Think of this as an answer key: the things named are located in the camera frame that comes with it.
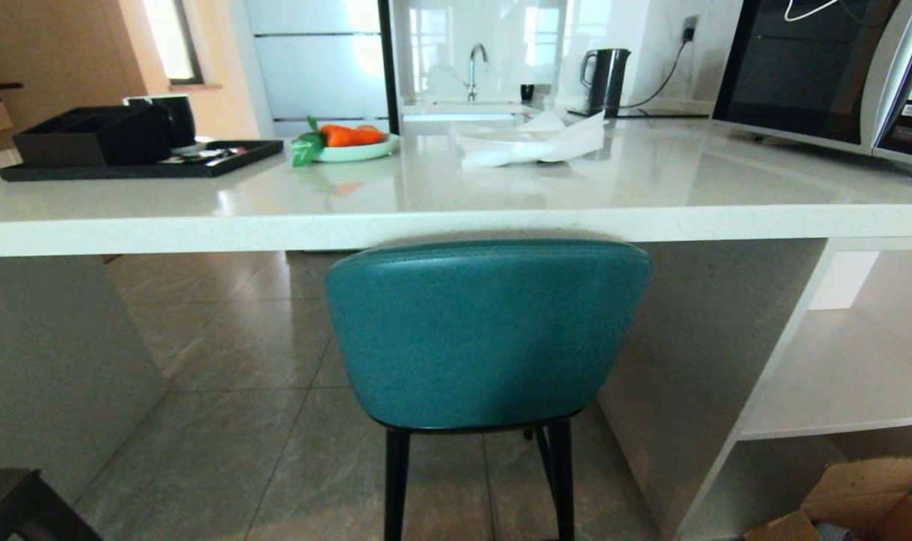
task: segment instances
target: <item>teal chair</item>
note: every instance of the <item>teal chair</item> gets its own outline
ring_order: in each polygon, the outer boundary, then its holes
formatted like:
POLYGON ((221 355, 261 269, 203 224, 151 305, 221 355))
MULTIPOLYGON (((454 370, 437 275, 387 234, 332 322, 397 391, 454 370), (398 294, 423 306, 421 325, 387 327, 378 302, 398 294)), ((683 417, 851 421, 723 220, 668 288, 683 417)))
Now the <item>teal chair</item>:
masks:
POLYGON ((649 275, 645 251, 598 240, 419 244, 333 264, 349 381, 387 428, 387 541, 402 537, 410 434, 513 429, 538 436, 572 541, 569 418, 596 397, 649 275))

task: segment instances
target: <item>microwave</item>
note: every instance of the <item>microwave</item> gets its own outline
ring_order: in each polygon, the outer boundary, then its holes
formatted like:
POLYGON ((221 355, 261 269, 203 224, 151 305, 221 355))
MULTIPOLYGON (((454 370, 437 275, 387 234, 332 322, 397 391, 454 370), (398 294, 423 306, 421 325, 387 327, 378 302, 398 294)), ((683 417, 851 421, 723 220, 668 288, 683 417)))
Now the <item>microwave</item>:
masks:
POLYGON ((711 118, 912 165, 912 0, 744 0, 711 118))

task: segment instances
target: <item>cable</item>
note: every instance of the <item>cable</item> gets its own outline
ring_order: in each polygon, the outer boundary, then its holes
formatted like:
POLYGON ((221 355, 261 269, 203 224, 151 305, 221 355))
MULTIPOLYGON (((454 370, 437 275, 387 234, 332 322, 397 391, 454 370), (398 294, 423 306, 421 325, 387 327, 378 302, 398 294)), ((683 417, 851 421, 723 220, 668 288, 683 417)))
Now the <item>cable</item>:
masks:
POLYGON ((820 7, 818 7, 817 9, 814 9, 814 10, 812 10, 812 11, 807 11, 807 13, 805 13, 805 14, 803 14, 803 15, 796 15, 796 17, 790 17, 790 11, 793 10, 793 0, 789 0, 789 2, 787 2, 787 10, 785 11, 785 13, 783 13, 783 20, 785 20, 785 21, 787 21, 787 22, 796 22, 796 21, 799 21, 799 20, 805 20, 805 18, 809 17, 810 15, 819 13, 819 11, 823 11, 823 10, 829 8, 830 6, 833 6, 834 4, 840 4, 840 7, 843 8, 844 11, 847 12, 847 15, 848 15, 855 23, 859 24, 859 25, 862 26, 862 27, 866 27, 866 28, 878 28, 878 27, 883 26, 884 24, 886 24, 886 18, 885 18, 885 20, 883 20, 883 21, 881 21, 881 22, 878 22, 878 23, 876 23, 876 24, 870 24, 870 23, 868 23, 867 21, 862 21, 862 20, 860 20, 860 17, 858 17, 857 14, 855 14, 855 13, 847 6, 847 3, 844 2, 844 0, 830 0, 830 1, 827 2, 826 4, 823 4, 823 6, 820 6, 820 7))
POLYGON ((669 78, 673 76, 673 72, 676 71, 676 65, 680 62, 680 55, 683 54, 683 48, 686 47, 687 44, 689 44, 689 41, 684 41, 683 44, 680 45, 679 51, 676 51, 676 59, 675 59, 675 61, 673 61, 673 66, 672 66, 672 68, 669 69, 669 75, 666 75, 666 79, 663 80, 663 83, 662 83, 662 85, 660 85, 660 88, 656 89, 656 92, 653 92, 652 96, 649 96, 648 98, 646 98, 645 100, 642 100, 639 103, 634 103, 633 105, 621 105, 620 109, 632 109, 632 107, 639 107, 641 105, 646 105, 647 103, 651 102, 653 100, 653 98, 658 96, 659 93, 662 92, 663 89, 666 88, 666 83, 668 83, 669 78))

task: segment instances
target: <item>tile floor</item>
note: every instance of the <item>tile floor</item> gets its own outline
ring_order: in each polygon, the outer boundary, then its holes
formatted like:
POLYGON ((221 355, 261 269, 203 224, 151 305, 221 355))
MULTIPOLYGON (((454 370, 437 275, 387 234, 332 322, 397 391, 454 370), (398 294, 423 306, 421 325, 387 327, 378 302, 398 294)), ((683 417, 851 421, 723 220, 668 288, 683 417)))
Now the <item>tile floor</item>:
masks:
MULTIPOLYGON (((123 256, 109 271, 170 391, 77 501, 108 540, 378 540, 384 432, 349 389, 322 277, 342 254, 123 256)), ((598 407, 573 422, 579 539, 659 535, 598 407)), ((414 436, 406 539, 541 540, 521 434, 414 436)))

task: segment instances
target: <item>black cup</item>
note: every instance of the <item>black cup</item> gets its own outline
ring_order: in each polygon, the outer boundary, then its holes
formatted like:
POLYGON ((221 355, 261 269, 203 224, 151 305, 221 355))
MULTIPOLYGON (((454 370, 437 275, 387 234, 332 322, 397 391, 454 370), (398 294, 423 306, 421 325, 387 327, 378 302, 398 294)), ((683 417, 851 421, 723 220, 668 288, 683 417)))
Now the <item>black cup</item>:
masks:
POLYGON ((133 96, 122 102, 130 107, 158 107, 163 114, 165 138, 170 148, 195 144, 195 119, 187 95, 133 96))
POLYGON ((519 98, 524 101, 533 101, 533 92, 536 85, 519 85, 519 98))

